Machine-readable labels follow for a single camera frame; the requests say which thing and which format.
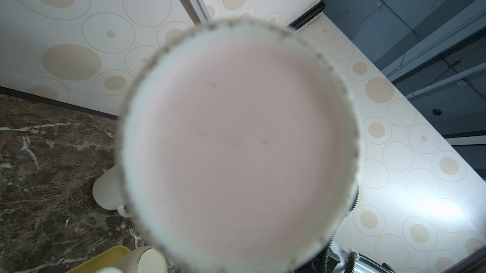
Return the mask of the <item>white mug red inside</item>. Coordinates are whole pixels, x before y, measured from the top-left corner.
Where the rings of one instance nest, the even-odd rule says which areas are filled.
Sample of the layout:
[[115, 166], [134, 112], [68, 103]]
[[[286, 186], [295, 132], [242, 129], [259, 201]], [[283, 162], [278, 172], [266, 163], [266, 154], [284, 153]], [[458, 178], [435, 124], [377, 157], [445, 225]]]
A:
[[116, 211], [124, 218], [132, 217], [122, 191], [122, 168], [114, 165], [94, 182], [92, 195], [103, 209]]

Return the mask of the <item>pink mug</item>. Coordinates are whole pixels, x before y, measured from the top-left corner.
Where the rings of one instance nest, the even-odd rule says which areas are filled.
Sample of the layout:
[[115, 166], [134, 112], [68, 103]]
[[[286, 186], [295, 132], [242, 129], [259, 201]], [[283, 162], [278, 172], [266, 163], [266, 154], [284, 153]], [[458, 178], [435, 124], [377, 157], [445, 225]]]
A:
[[355, 101], [292, 29], [224, 18], [162, 46], [116, 135], [140, 232], [189, 272], [291, 272], [332, 240], [360, 166]]

